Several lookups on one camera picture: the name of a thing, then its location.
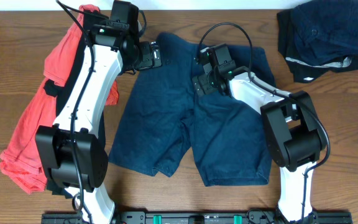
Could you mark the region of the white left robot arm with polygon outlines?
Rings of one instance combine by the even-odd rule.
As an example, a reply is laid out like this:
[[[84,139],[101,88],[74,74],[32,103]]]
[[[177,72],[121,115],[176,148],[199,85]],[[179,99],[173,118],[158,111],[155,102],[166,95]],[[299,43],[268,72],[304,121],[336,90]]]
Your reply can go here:
[[[85,54],[78,78],[62,111],[40,126],[35,141],[46,178],[72,197],[73,212],[45,213],[43,223],[111,223],[115,204],[104,184],[108,155],[99,125],[115,79],[127,72],[160,67],[156,42],[141,41],[144,13],[114,1],[111,16],[84,30]]]

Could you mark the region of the dark blue shorts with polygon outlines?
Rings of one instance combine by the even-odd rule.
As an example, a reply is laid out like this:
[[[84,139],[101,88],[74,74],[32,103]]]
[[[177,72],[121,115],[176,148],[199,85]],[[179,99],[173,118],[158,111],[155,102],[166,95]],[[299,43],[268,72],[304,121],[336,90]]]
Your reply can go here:
[[[120,120],[109,161],[168,177],[188,150],[205,186],[266,185],[272,159],[258,112],[218,92],[198,96],[203,73],[197,46],[162,32],[162,66],[139,73]]]

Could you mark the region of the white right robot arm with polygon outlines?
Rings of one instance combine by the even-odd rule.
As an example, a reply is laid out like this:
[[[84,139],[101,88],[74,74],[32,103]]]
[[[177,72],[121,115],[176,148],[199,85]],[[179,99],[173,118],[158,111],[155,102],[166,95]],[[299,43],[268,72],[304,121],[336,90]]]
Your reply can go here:
[[[235,63],[226,44],[197,48],[204,73],[194,80],[199,96],[217,90],[242,101],[262,117],[268,151],[280,168],[276,223],[314,223],[311,175],[331,152],[329,136],[304,91],[290,93],[262,81],[250,66]]]

